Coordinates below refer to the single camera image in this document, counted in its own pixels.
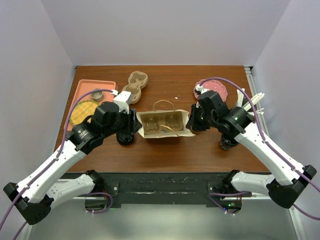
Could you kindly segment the brown paper bag with handles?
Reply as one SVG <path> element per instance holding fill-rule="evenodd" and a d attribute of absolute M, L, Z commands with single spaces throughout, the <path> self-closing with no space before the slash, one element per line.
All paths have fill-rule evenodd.
<path fill-rule="evenodd" d="M 160 103 L 169 103 L 170 109 L 158 109 Z M 160 139 L 171 137 L 193 137 L 194 134 L 186 125 L 189 121 L 189 112 L 177 109 L 168 100 L 156 101 L 151 111 L 137 112 L 136 117 L 142 124 L 138 133 L 144 139 Z"/>

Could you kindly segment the black coffee cup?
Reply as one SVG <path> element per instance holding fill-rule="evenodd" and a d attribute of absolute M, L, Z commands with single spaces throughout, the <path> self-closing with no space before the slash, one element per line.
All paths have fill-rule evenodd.
<path fill-rule="evenodd" d="M 234 138 L 231 138 L 226 134 L 222 134 L 219 144 L 221 149 L 224 151 L 229 151 L 230 149 L 236 147 L 239 143 Z"/>

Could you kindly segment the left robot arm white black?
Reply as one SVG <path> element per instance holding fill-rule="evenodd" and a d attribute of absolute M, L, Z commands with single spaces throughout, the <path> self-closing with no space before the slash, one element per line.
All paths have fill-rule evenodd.
<path fill-rule="evenodd" d="M 42 221 L 53 208 L 74 197 L 104 194 L 105 181 L 95 170 L 88 170 L 61 186 L 56 182 L 75 163 L 116 135 L 121 145 L 130 145 L 142 125 L 137 112 L 127 103 L 103 102 L 93 115 L 75 125 L 57 151 L 38 169 L 18 183 L 7 183 L 3 191 L 29 225 Z"/>

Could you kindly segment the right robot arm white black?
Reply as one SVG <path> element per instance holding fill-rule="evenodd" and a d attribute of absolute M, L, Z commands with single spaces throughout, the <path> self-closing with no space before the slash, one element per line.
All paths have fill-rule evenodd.
<path fill-rule="evenodd" d="M 289 209 L 317 173 L 312 165 L 302 165 L 277 146 L 258 128 L 257 121 L 244 108 L 228 109 L 219 93 L 213 90 L 198 92 L 197 103 L 191 106 L 186 128 L 195 132 L 216 128 L 221 133 L 221 148 L 229 149 L 241 144 L 270 171 L 263 175 L 232 170 L 222 181 L 220 196 L 258 193 Z"/>

